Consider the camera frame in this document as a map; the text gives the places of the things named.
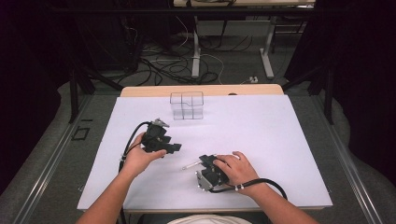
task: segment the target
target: white table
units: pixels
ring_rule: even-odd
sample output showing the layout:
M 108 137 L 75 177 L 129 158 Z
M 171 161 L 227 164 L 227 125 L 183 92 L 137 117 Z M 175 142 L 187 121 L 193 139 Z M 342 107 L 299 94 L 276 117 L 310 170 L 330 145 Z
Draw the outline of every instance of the white table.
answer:
M 197 90 L 205 94 L 204 119 L 173 120 L 169 93 Z M 231 92 L 238 95 L 227 96 Z M 114 107 L 78 209 L 88 209 L 117 175 L 120 154 L 137 124 L 158 117 L 171 125 L 167 135 L 172 137 L 171 143 L 182 144 L 181 150 L 154 161 L 134 180 L 125 211 L 259 210 L 238 193 L 211 194 L 198 189 L 194 172 L 204 167 L 181 170 L 204 154 L 229 154 L 232 150 L 243 151 L 258 174 L 277 182 L 297 206 L 332 205 L 288 96 L 282 95 L 277 85 L 237 85 L 126 89 Z
M 174 0 L 175 7 L 185 7 L 187 0 Z M 226 7 L 224 3 L 204 3 L 191 0 L 192 7 Z M 315 4 L 315 0 L 236 0 L 233 7 L 289 7 Z M 192 62 L 192 77 L 199 76 L 201 49 L 198 35 L 221 35 L 223 21 L 198 21 L 195 17 L 197 31 L 194 32 L 194 56 Z M 268 52 L 274 35 L 276 17 L 269 21 L 228 21 L 224 35 L 255 35 L 265 36 L 264 47 L 260 49 L 262 64 L 267 78 L 274 78 Z

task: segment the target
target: white paper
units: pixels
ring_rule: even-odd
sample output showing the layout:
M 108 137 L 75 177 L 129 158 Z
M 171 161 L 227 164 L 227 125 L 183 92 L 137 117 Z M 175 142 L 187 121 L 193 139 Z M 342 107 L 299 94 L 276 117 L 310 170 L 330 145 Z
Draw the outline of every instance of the white paper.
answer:
M 260 177 L 269 178 L 299 207 L 326 207 L 332 201 L 287 95 L 205 96 L 204 118 L 173 120 L 169 97 L 120 97 L 114 107 L 78 209 L 88 209 L 117 175 L 120 155 L 143 121 L 162 119 L 166 135 L 181 150 L 156 160 L 131 185 L 124 209 L 258 208 L 234 191 L 197 188 L 195 171 L 181 170 L 202 155 L 243 152 Z M 144 132 L 147 126 L 139 130 Z

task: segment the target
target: black curtain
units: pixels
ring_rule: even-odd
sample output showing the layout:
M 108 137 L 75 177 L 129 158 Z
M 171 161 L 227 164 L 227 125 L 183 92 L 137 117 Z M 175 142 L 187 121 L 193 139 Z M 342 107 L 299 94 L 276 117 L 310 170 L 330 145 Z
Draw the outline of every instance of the black curtain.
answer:
M 334 98 L 350 123 L 350 150 L 396 185 L 395 3 L 318 0 L 317 7 L 345 13 L 311 18 L 285 78 L 293 81 L 330 57 Z M 323 72 L 309 78 L 312 86 L 324 88 Z
M 61 102 L 67 69 L 35 1 L 0 6 L 0 192 L 19 171 Z

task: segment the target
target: forearm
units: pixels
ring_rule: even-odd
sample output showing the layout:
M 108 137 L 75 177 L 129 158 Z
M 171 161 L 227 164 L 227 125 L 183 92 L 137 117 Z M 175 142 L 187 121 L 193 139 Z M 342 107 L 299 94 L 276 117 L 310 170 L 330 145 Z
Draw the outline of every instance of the forearm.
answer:
M 281 223 L 317 223 L 292 203 L 285 200 L 266 184 L 251 186 L 249 196 L 275 224 Z
M 115 223 L 133 179 L 119 173 L 77 223 Z

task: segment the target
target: transparent box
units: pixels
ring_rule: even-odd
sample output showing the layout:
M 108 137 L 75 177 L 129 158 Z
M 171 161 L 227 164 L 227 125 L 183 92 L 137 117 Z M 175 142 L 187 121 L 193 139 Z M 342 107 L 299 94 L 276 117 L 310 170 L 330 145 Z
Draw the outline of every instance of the transparent box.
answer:
M 201 91 L 172 92 L 170 103 L 174 119 L 204 118 L 204 94 Z

